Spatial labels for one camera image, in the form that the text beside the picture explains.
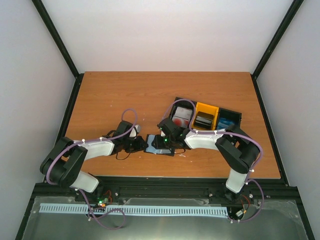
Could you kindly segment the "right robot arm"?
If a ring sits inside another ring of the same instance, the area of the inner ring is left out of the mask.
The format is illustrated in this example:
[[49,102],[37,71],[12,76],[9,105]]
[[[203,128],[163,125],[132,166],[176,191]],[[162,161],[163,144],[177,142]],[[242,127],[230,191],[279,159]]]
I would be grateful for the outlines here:
[[238,194],[249,182],[249,174],[263,156],[263,149],[237,125],[221,130],[197,130],[177,126],[165,118],[158,125],[162,134],[156,141],[164,149],[208,149],[220,152],[230,167],[225,187]]

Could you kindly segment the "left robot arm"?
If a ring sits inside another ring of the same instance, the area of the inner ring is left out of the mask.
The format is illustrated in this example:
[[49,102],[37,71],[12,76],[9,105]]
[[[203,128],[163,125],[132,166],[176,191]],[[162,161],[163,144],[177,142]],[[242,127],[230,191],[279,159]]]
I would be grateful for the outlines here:
[[62,188],[81,189],[92,201],[103,198],[104,188],[93,175],[81,171],[87,160],[117,155],[125,151],[128,155],[144,151],[148,144],[139,136],[141,127],[122,120],[117,129],[92,140],[71,140],[62,137],[40,165],[40,172],[49,184]]

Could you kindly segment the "black leather card holder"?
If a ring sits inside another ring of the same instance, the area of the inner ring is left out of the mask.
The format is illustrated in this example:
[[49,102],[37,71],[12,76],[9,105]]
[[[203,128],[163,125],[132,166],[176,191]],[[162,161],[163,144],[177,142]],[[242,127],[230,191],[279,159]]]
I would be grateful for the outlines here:
[[175,155],[175,149],[165,146],[162,140],[163,137],[161,135],[148,134],[146,136],[147,147],[143,151],[148,154],[173,157]]

